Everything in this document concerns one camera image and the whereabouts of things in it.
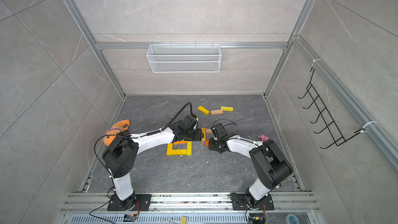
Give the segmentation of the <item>yellow block top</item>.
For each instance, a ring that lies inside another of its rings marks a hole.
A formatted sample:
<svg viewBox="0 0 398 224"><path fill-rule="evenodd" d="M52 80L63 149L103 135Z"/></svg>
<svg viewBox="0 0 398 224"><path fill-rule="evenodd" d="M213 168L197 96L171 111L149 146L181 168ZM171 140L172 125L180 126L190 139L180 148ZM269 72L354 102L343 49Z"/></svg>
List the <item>yellow block top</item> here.
<svg viewBox="0 0 398 224"><path fill-rule="evenodd" d="M205 115L209 115L209 114L210 114L210 111L207 110L206 108L204 108L203 106L199 106L199 107L198 107L198 110L199 110L200 112L202 112L203 114L205 114Z"/></svg>

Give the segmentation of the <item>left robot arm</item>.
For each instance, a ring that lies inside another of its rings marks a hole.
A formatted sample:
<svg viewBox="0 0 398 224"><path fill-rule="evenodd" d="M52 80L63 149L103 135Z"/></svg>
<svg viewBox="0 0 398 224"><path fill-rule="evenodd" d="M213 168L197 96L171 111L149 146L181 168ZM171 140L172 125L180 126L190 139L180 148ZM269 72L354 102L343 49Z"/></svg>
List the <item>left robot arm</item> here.
<svg viewBox="0 0 398 224"><path fill-rule="evenodd" d="M99 157L94 145L94 154L109 173L115 190L107 209L116 211L139 208L130 176L137 155L161 145L172 145L180 141L201 141L204 134L198 127L198 122L199 119L192 110L192 103L188 102L159 129L130 134L130 121L127 119L115 123L100 137L99 140L103 140L106 148Z"/></svg>

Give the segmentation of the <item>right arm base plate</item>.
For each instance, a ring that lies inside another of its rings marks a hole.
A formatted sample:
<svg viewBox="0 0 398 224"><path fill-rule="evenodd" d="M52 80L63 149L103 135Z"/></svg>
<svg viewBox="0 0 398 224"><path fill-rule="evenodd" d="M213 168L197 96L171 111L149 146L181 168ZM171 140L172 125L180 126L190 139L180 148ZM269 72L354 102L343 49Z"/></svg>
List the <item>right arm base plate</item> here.
<svg viewBox="0 0 398 224"><path fill-rule="evenodd" d="M230 194L230 199L235 211L248 210L249 208L266 211L273 211L275 209L271 195L266 195L260 200L255 200L249 194L237 194L233 192Z"/></svg>

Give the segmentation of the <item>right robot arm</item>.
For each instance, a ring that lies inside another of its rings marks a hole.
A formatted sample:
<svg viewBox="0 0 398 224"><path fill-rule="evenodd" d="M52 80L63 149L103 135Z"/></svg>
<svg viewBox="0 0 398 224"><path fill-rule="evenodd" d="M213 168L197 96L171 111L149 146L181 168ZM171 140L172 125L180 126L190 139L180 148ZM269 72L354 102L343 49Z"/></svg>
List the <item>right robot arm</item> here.
<svg viewBox="0 0 398 224"><path fill-rule="evenodd" d="M239 135L229 134L222 124L211 128L214 138L209 139L209 150L242 154L252 160L257 179L238 199L248 207L259 208L267 205L269 193L293 173L293 167L273 140L252 141Z"/></svg>

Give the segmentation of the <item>orange-yellow block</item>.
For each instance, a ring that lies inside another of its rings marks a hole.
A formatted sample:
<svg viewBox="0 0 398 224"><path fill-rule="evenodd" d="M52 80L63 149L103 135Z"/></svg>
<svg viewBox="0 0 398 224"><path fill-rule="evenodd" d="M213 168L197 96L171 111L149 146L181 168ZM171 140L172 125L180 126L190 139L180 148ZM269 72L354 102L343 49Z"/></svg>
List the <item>orange-yellow block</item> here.
<svg viewBox="0 0 398 224"><path fill-rule="evenodd" d="M203 134L202 142L206 142L206 129L201 128L201 130L202 130L202 134Z"/></svg>

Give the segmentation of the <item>yellow block bottom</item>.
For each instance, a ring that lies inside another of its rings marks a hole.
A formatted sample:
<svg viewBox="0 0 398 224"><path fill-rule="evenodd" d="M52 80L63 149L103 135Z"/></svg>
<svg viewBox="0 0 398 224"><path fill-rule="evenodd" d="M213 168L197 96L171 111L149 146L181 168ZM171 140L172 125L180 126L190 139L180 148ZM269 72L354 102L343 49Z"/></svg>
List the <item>yellow block bottom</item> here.
<svg viewBox="0 0 398 224"><path fill-rule="evenodd" d="M173 144L168 144L167 145L166 155L167 156L172 156L173 154L174 154Z"/></svg>

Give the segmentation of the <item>tan block top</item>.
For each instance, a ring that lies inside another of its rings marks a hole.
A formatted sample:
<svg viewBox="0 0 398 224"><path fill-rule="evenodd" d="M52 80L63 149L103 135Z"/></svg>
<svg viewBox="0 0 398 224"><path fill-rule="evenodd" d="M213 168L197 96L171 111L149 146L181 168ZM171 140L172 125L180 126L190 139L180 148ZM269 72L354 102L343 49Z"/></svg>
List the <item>tan block top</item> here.
<svg viewBox="0 0 398 224"><path fill-rule="evenodd" d="M212 115L221 115L221 114L223 114L223 110L213 110L213 111L211 111L211 114Z"/></svg>

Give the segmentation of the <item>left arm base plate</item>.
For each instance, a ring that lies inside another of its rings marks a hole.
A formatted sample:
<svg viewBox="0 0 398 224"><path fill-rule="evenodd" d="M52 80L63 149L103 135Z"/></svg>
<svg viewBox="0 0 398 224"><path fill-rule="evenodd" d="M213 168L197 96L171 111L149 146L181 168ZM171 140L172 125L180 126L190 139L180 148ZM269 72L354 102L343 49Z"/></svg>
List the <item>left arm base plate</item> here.
<svg viewBox="0 0 398 224"><path fill-rule="evenodd" d="M121 201L116 194L111 196L108 211L148 211L151 203L151 194L133 194Z"/></svg>

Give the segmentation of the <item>yellow block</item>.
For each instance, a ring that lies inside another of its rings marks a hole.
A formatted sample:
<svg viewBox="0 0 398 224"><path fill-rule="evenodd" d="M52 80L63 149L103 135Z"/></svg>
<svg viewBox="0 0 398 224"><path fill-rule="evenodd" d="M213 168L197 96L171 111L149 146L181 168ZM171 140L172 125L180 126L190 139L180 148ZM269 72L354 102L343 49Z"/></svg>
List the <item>yellow block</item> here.
<svg viewBox="0 0 398 224"><path fill-rule="evenodd" d="M210 114L210 111L207 110L206 108L204 108L203 106L199 106L199 107L198 107L198 110L199 110L200 112L202 112L203 114L205 114L205 115L209 115L209 114Z"/></svg>
<svg viewBox="0 0 398 224"><path fill-rule="evenodd" d="M172 150L172 156L184 156L187 155L187 153L188 153L187 149Z"/></svg>
<svg viewBox="0 0 398 224"><path fill-rule="evenodd" d="M174 154L173 144L168 144L167 145L166 155L167 156L172 156L173 154Z"/></svg>

